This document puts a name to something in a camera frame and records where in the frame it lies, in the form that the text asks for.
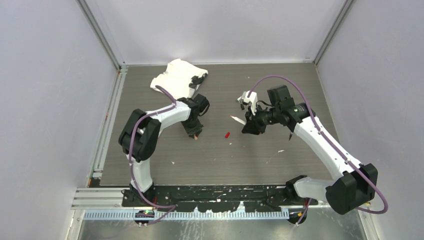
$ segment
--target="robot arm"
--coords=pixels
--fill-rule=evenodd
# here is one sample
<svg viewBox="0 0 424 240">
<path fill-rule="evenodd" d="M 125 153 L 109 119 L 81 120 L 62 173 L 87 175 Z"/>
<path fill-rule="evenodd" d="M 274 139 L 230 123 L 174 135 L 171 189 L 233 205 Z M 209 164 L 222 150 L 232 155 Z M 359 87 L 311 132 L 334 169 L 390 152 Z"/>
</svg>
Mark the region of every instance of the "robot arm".
<svg viewBox="0 0 424 240">
<path fill-rule="evenodd" d="M 137 121 L 147 114 L 161 112 L 161 110 L 168 108 L 169 106 L 148 112 L 136 109 L 132 112 L 119 136 L 119 144 L 127 158 L 131 134 Z M 197 138 L 203 127 L 198 117 L 204 115 L 208 108 L 209 101 L 201 94 L 196 95 L 193 99 L 183 97 L 176 101 L 174 109 L 152 115 L 140 122 L 133 143 L 132 174 L 142 192 L 146 192 L 153 184 L 150 175 L 150 157 L 155 151 L 162 131 L 175 123 L 181 122 L 188 136 Z"/>
<path fill-rule="evenodd" d="M 268 96 L 271 108 L 262 109 L 256 105 L 256 94 L 253 100 L 247 99 L 247 92 L 239 98 L 244 105 L 252 106 L 246 112 L 246 125 L 242 133 L 263 134 L 267 125 L 282 124 L 305 141 L 319 159 L 324 163 L 332 180 L 312 179 L 305 175 L 296 177 L 286 183 L 286 193 L 293 200 L 312 198 L 328 202 L 339 214 L 345 214 L 374 198 L 375 191 L 355 170 L 345 162 L 338 152 L 321 136 L 324 133 L 360 171 L 374 184 L 377 183 L 378 172 L 372 165 L 363 165 L 350 155 L 323 127 L 318 117 L 310 116 L 305 103 L 295 104 L 285 85 L 269 89 Z M 320 126 L 320 131 L 314 125 L 313 119 Z"/>
</svg>

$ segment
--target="gray floor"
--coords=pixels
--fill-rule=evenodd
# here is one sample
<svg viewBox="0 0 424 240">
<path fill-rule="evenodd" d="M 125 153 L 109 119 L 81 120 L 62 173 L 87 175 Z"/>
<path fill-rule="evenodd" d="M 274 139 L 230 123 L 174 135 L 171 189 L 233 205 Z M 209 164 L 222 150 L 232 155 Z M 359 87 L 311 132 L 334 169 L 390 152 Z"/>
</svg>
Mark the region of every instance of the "gray floor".
<svg viewBox="0 0 424 240">
<path fill-rule="evenodd" d="M 137 227 L 133 221 L 84 220 L 79 240 L 365 240 L 358 211 L 339 215 L 310 208 L 299 227 L 287 220 L 162 221 Z"/>
<path fill-rule="evenodd" d="M 159 185 L 281 184 L 298 175 L 330 179 L 324 164 L 299 137 L 289 141 L 289 130 L 282 125 L 268 126 L 262 135 L 242 134 L 242 125 L 230 115 L 244 119 L 236 99 L 261 77 L 284 75 L 303 90 L 313 110 L 337 139 L 315 66 L 291 64 L 215 64 L 201 65 L 209 76 L 197 91 L 210 101 L 210 109 L 200 118 L 204 125 L 198 140 L 189 138 L 181 124 L 163 131 L 151 160 L 151 175 Z M 163 94 L 150 89 L 151 80 L 166 66 L 134 66 L 128 69 L 117 116 L 112 130 L 104 171 L 103 186 L 127 185 L 128 162 L 118 137 L 131 112 L 140 108 L 155 110 L 170 104 Z M 255 89 L 258 98 L 269 102 L 266 90 L 281 84 L 267 79 Z M 289 86 L 297 103 L 302 99 Z"/>
</svg>

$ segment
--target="white towel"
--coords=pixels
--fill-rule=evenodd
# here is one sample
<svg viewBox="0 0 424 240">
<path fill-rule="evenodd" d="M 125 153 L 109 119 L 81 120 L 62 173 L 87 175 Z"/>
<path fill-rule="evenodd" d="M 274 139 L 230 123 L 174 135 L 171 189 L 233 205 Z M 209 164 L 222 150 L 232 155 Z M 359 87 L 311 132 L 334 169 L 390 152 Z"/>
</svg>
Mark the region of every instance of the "white towel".
<svg viewBox="0 0 424 240">
<path fill-rule="evenodd" d="M 155 86 L 159 85 L 167 90 L 175 99 L 191 98 L 200 84 L 195 88 L 189 87 L 192 78 L 204 78 L 208 74 L 207 70 L 198 68 L 181 59 L 175 59 L 168 63 L 166 71 L 153 78 L 150 87 L 158 92 Z"/>
</svg>

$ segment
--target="gray wall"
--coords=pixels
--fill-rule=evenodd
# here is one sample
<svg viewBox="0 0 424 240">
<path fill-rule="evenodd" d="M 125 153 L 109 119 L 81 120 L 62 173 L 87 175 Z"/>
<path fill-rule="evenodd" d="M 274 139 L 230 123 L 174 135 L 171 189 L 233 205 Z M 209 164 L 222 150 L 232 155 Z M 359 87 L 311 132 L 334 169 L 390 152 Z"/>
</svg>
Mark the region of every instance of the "gray wall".
<svg viewBox="0 0 424 240">
<path fill-rule="evenodd" d="M 378 168 L 389 210 L 374 220 L 385 240 L 423 233 L 423 9 L 356 1 L 318 65 L 340 141 Z"/>
<path fill-rule="evenodd" d="M 0 23 L 0 239 L 64 239 L 116 70 L 75 0 L 2 1 Z"/>
<path fill-rule="evenodd" d="M 344 0 L 89 0 L 126 64 L 312 62 Z"/>
</svg>

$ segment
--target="wood grain surface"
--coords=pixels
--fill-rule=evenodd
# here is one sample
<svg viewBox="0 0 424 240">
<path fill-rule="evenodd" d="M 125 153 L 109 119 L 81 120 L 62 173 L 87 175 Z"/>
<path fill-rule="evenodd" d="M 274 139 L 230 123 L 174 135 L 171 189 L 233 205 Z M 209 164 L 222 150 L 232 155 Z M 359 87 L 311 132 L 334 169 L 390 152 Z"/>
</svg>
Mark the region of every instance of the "wood grain surface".
<svg viewBox="0 0 424 240">
<path fill-rule="evenodd" d="M 337 139 L 323 90 L 312 63 L 213 64 L 200 65 L 209 76 L 197 93 L 210 101 L 198 140 L 189 138 L 181 124 L 165 129 L 151 157 L 151 175 L 158 185 L 281 184 L 298 175 L 331 179 L 324 164 L 299 137 L 289 141 L 289 129 L 267 126 L 261 135 L 242 134 L 243 125 L 230 115 L 244 119 L 236 99 L 266 75 L 283 75 L 303 90 L 312 109 L 326 129 Z M 150 89 L 151 80 L 166 66 L 132 66 L 125 78 L 111 140 L 107 150 L 103 186 L 128 185 L 128 161 L 118 137 L 134 109 L 155 110 L 170 104 L 162 93 Z M 286 84 L 271 78 L 259 84 L 258 99 L 269 102 L 267 89 Z M 296 103 L 302 98 L 292 86 Z"/>
</svg>

